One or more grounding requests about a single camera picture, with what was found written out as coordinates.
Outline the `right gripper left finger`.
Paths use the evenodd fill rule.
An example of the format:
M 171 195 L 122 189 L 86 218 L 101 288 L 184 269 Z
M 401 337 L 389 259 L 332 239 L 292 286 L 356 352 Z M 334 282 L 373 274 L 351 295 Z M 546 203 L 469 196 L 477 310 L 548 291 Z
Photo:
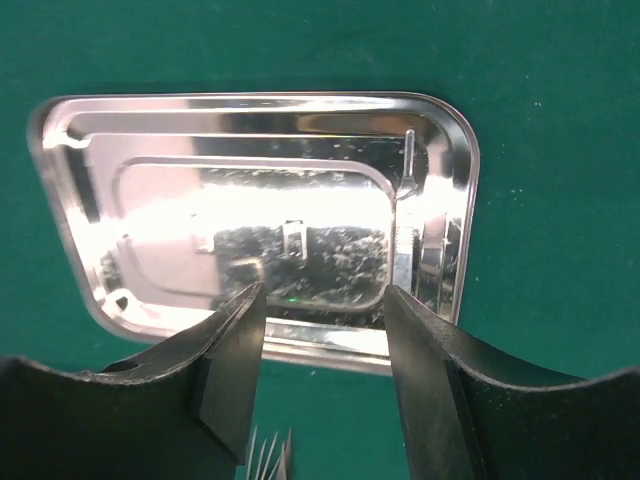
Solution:
M 5 479 L 231 479 L 246 460 L 266 326 L 252 285 L 99 372 L 1 361 Z

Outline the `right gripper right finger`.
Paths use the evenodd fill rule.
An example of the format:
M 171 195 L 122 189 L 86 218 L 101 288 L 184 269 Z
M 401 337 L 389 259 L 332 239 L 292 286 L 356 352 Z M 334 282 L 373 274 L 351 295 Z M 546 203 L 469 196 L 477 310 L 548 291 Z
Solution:
M 509 355 L 404 290 L 384 295 L 414 479 L 635 479 L 639 371 L 585 380 Z

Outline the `steel forceps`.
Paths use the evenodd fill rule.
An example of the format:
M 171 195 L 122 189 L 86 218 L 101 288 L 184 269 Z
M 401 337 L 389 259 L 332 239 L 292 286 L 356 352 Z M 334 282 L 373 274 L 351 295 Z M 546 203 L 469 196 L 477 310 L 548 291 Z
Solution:
M 273 480 L 279 469 L 280 453 L 279 433 L 258 442 L 258 427 L 254 427 L 246 463 L 246 480 Z

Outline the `green surgical cloth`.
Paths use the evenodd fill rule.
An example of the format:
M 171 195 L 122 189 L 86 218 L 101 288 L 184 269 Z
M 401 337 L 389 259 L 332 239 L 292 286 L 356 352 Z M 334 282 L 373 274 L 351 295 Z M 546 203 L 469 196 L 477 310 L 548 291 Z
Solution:
M 99 370 L 26 132 L 62 95 L 395 90 L 458 109 L 481 165 L 459 323 L 525 361 L 639 362 L 635 1 L 5 1 L 1 351 Z

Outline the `stainless steel instrument tray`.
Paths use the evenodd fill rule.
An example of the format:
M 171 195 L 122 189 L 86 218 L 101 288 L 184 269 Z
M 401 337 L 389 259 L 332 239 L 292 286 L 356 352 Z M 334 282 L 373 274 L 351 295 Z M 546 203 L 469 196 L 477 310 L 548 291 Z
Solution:
M 260 283 L 266 358 L 383 374 L 409 128 L 405 291 L 456 323 L 480 149 L 468 120 L 439 98 L 61 96 L 33 110 L 27 139 L 86 308 L 105 330 L 158 341 Z

